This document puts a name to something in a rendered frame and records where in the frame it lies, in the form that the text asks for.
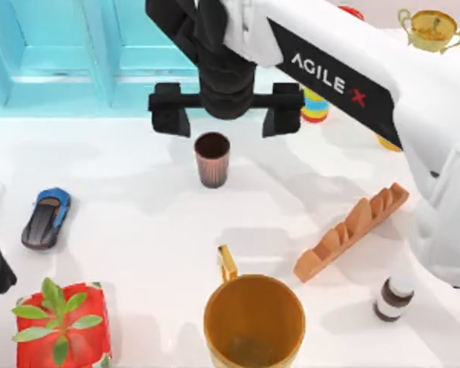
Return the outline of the yellow round object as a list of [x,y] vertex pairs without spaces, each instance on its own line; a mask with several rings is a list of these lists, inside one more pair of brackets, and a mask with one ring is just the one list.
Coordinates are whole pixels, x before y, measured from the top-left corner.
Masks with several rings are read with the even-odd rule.
[[386,150],[393,151],[393,152],[401,152],[402,149],[398,146],[392,144],[390,141],[384,139],[380,135],[376,135],[376,139],[378,143]]

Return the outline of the golden trophy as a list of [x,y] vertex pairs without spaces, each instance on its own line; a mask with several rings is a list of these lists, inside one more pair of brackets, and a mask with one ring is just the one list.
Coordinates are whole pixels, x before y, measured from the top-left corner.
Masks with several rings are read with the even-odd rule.
[[412,14],[407,8],[397,12],[399,25],[407,34],[408,45],[430,53],[444,54],[460,46],[460,28],[450,15],[439,10]]

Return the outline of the light blue rack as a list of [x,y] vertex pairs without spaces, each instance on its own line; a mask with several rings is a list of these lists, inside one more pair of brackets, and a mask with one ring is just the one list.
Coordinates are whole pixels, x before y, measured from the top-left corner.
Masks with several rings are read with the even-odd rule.
[[0,117],[138,117],[158,82],[199,89],[146,0],[0,0]]

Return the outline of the blue toy car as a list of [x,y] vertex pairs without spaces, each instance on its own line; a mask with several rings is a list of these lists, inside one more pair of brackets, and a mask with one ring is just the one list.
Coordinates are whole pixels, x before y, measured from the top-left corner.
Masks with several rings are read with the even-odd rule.
[[39,192],[31,217],[22,231],[21,243],[34,250],[55,246],[70,207],[71,196],[61,188]]

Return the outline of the brown ribbed cup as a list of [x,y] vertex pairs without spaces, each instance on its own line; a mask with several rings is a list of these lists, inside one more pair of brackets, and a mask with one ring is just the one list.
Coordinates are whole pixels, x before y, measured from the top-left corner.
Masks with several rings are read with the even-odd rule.
[[230,148],[228,138],[218,132],[204,133],[195,141],[199,179],[205,187],[217,189],[225,184]]

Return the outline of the red pot with green plant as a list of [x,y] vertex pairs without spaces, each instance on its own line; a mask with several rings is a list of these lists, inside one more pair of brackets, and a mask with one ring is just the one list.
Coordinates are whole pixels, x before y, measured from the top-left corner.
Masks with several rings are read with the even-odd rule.
[[100,283],[59,287],[45,278],[41,291],[19,299],[12,313],[16,368],[113,368]]

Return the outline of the stack of coloured rings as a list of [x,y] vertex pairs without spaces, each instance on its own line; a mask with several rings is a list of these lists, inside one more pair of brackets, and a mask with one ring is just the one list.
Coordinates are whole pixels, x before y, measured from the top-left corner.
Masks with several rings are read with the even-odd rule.
[[304,94],[304,106],[301,109],[301,116],[309,123],[320,123],[327,119],[329,113],[329,102],[312,90],[302,86]]

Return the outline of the red round object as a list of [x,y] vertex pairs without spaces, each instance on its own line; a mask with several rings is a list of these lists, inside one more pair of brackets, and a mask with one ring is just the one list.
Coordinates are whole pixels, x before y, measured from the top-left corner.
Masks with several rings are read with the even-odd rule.
[[347,12],[348,14],[351,14],[353,15],[354,17],[364,21],[365,20],[365,17],[363,15],[363,13],[353,7],[350,7],[348,5],[339,5],[338,8],[340,8],[341,10],[344,10],[345,12]]

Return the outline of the brown long bread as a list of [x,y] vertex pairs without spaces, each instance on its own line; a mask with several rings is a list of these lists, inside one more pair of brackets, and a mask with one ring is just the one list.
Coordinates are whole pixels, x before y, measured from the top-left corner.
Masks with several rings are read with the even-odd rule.
[[408,198],[409,192],[396,182],[370,199],[362,198],[344,221],[337,223],[313,248],[299,257],[294,266],[295,276],[304,283],[308,282],[389,218]]

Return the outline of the brown and white bottle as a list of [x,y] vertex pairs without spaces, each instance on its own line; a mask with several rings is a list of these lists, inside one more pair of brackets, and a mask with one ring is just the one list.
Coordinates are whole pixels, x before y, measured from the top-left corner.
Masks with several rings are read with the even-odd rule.
[[384,281],[373,310],[380,320],[395,322],[406,312],[416,289],[416,278],[406,256],[398,258]]

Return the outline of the golden mug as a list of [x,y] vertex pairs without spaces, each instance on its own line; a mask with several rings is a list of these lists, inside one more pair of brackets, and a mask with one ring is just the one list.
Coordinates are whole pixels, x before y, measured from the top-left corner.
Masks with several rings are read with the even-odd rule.
[[215,368],[292,368],[304,339],[304,308],[283,282],[238,273],[218,247],[222,284],[210,296],[203,327]]

